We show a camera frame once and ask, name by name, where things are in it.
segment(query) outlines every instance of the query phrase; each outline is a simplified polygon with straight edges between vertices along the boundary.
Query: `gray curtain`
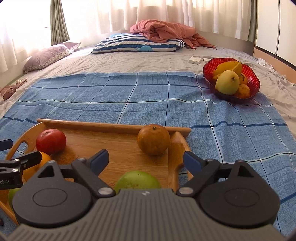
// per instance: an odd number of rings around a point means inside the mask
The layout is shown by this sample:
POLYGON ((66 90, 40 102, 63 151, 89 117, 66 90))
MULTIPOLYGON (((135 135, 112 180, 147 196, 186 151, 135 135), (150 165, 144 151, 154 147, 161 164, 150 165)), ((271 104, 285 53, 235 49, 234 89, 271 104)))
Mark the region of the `gray curtain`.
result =
POLYGON ((70 39, 61 0, 50 1, 50 29, 52 45, 60 44, 70 39))
POLYGON ((255 42, 257 31, 257 0, 251 0, 251 23, 248 41, 255 42))

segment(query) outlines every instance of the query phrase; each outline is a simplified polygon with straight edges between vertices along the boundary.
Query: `green fruit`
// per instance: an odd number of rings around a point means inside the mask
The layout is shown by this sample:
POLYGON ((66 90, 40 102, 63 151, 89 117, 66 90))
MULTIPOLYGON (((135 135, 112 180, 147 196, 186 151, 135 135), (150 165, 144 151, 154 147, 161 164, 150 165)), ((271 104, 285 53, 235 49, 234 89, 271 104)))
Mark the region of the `green fruit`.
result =
POLYGON ((8 193, 8 203, 10 208, 12 209, 12 199, 15 196, 15 194, 17 193, 17 191, 19 191, 20 188, 14 188, 14 189, 10 189, 9 193, 8 193))
POLYGON ((142 171, 131 171, 124 174, 115 185, 116 194, 122 188, 156 189, 161 188, 159 181, 150 174, 142 171))
POLYGON ((215 88, 225 95, 233 95, 239 88, 237 73, 231 70, 224 71, 217 79, 215 88))

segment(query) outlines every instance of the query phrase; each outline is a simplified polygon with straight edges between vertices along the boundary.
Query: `blue plaid blanket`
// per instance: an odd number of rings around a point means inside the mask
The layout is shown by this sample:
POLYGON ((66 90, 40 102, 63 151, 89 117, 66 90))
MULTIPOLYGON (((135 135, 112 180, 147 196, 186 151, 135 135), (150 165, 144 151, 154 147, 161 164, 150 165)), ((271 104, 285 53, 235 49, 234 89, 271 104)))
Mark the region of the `blue plaid blanket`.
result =
POLYGON ((191 127, 186 140, 193 153, 223 163, 247 161, 281 199, 274 226, 284 235, 296 227, 295 140, 262 93, 234 105, 219 100, 202 75, 190 72, 41 79, 0 120, 0 140, 15 142, 38 118, 191 127))

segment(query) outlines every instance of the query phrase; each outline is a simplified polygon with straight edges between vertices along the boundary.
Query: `orange citrus fruit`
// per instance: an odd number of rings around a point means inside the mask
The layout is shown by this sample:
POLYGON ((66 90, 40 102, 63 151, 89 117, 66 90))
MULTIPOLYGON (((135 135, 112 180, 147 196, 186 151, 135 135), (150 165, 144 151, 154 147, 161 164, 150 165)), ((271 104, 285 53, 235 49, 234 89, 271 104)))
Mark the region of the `orange citrus fruit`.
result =
POLYGON ((249 98, 251 96, 250 88, 245 84, 239 84, 239 88, 234 96, 241 99, 249 98))
POLYGON ((40 169, 40 167, 42 167, 45 163, 47 163, 48 161, 51 160, 51 157, 49 155, 47 155, 46 153, 41 152, 41 151, 40 151, 40 153, 42 155, 41 162, 38 165, 35 165, 35 166, 30 167, 30 168, 23 171, 22 176, 26 181, 28 181, 29 178, 31 178, 36 173, 36 171, 38 171, 40 169))
POLYGON ((247 77, 244 77, 243 75, 240 75, 240 77, 239 77, 239 83, 240 84, 247 85, 248 84, 248 78, 247 77))
POLYGON ((164 153, 170 146, 170 134, 163 126, 146 125, 139 131, 137 144, 144 153, 156 156, 164 153))

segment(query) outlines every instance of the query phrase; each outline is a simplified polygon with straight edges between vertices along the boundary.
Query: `red tomato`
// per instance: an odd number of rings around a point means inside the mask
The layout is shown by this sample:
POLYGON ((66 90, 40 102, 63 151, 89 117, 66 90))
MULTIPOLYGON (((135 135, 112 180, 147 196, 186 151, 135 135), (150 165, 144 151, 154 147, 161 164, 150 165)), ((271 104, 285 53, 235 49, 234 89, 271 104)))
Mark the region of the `red tomato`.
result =
POLYGON ((57 129, 43 131, 36 139, 37 151, 51 155, 65 149, 67 143, 66 136, 57 129))

